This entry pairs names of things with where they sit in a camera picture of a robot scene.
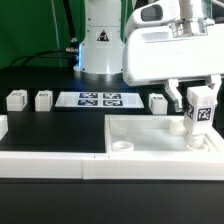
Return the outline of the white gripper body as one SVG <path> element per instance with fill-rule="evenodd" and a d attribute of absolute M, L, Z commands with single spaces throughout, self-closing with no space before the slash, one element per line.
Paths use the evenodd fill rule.
<path fill-rule="evenodd" d="M 167 26 L 136 29 L 123 52 L 123 79 L 130 86 L 168 79 L 224 74 L 224 24 L 205 36 L 174 38 Z"/>

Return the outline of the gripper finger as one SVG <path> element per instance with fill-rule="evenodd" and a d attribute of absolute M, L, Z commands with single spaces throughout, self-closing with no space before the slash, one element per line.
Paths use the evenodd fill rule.
<path fill-rule="evenodd" d="M 211 75 L 206 80 L 206 85 L 208 87 L 208 96 L 212 100 L 217 99 L 218 92 L 222 84 L 221 75 Z"/>
<path fill-rule="evenodd" d="M 165 91 L 174 102 L 176 112 L 183 111 L 183 98 L 179 90 L 179 81 L 177 79 L 168 79 L 165 83 Z"/>

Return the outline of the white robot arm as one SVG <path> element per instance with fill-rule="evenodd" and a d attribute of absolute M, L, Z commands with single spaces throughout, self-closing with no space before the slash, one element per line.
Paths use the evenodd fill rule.
<path fill-rule="evenodd" d="M 224 24 L 210 17 L 213 1 L 156 0 L 134 10 L 122 31 L 119 0 L 84 0 L 86 31 L 75 69 L 89 79 L 122 74 L 130 86 L 163 83 L 177 111 L 181 82 L 204 80 L 216 94 L 224 76 Z"/>

